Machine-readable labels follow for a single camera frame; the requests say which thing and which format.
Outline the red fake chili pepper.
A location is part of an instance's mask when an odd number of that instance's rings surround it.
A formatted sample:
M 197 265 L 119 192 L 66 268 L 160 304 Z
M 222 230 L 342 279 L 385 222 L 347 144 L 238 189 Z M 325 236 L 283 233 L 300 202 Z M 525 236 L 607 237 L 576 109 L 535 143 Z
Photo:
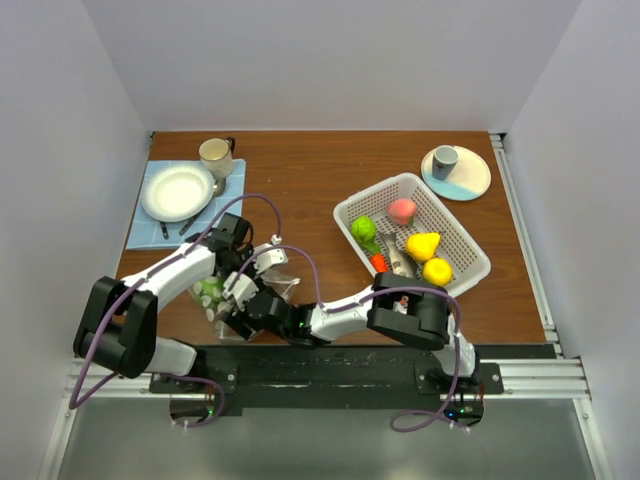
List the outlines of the red fake chili pepper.
M 381 253 L 377 253 L 374 254 L 371 258 L 370 258 L 371 264 L 374 267 L 375 271 L 377 273 L 384 273 L 384 272 L 388 272 L 389 268 L 387 266 L 387 262 L 386 262 L 386 258 L 383 254 Z

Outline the green fake fruit ball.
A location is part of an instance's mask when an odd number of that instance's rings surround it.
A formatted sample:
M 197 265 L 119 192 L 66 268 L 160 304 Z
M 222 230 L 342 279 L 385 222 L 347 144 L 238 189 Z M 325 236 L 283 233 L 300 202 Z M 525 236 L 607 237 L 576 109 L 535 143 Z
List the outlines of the green fake fruit ball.
M 359 245 L 369 245 L 375 240 L 377 227 L 366 215 L 356 218 L 350 226 L 351 235 Z

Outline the grey fake fish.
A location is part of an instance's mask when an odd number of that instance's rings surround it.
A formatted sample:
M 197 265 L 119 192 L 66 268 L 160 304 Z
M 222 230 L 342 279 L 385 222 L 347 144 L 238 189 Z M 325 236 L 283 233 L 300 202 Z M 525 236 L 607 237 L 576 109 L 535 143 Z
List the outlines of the grey fake fish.
M 388 254 L 392 272 L 395 275 L 415 279 L 417 267 L 407 254 L 398 248 L 396 233 L 380 233 L 379 238 Z

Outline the red fake apple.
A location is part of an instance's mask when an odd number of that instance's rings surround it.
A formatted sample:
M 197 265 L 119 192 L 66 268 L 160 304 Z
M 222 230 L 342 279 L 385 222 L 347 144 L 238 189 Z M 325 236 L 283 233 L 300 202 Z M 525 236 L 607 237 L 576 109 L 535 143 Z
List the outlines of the red fake apple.
M 399 198 L 391 202 L 387 207 L 390 219 L 398 225 L 412 226 L 417 205 L 408 198 Z

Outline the yellow fake fruit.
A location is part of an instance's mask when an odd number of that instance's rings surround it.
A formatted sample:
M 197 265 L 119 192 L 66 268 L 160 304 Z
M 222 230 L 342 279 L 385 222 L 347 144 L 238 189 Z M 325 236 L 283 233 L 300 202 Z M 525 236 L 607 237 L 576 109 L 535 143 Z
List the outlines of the yellow fake fruit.
M 438 232 L 416 233 L 408 237 L 405 250 L 413 260 L 424 264 L 436 255 L 440 240 Z

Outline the white plastic basket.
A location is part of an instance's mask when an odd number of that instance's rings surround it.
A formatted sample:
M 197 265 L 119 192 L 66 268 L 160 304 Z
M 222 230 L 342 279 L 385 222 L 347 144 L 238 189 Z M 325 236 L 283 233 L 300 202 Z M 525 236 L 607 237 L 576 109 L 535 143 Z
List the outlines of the white plastic basket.
M 401 198 L 410 199 L 417 206 L 411 226 L 396 224 L 387 213 L 388 205 Z M 438 232 L 441 241 L 436 255 L 446 259 L 453 269 L 453 278 L 446 289 L 454 297 L 473 288 L 491 271 L 491 262 L 482 248 L 415 174 L 402 173 L 389 177 L 338 203 L 333 210 L 336 224 L 358 259 L 370 275 L 375 275 L 370 252 L 362 249 L 351 234 L 351 224 L 361 216 L 373 220 L 378 235 L 394 232 L 399 249 L 405 247 L 412 234 Z

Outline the yellow fake lemon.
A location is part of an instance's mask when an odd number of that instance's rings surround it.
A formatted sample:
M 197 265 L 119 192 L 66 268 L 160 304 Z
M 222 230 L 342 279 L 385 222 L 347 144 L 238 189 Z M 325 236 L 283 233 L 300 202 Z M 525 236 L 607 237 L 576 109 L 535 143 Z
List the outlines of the yellow fake lemon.
M 424 264 L 422 275 L 425 281 L 444 287 L 452 281 L 454 271 L 445 259 L 434 257 Z

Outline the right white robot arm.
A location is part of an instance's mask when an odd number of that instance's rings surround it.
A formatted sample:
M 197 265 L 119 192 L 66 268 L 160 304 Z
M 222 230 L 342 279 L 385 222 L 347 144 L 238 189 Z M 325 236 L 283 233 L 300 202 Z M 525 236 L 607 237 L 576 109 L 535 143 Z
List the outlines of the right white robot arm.
M 353 296 L 294 305 L 264 282 L 234 272 L 224 283 L 223 296 L 235 303 L 226 323 L 241 336 L 265 330 L 292 346 L 316 348 L 371 330 L 432 352 L 456 392 L 469 392 L 481 380 L 476 349 L 461 332 L 460 304 L 443 287 L 379 273 L 371 286 Z

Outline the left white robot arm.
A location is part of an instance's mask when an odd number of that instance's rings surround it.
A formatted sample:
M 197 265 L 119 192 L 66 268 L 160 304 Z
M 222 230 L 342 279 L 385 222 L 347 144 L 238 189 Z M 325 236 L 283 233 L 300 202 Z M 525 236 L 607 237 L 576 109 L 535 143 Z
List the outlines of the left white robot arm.
M 204 238 L 190 236 L 169 257 L 146 270 L 116 280 L 97 280 L 73 342 L 75 355 L 126 378 L 143 373 L 172 374 L 185 392 L 200 390 L 207 368 L 197 351 L 185 343 L 157 335 L 161 310 L 196 282 L 216 274 L 226 278 L 252 253 L 249 221 L 225 213 Z

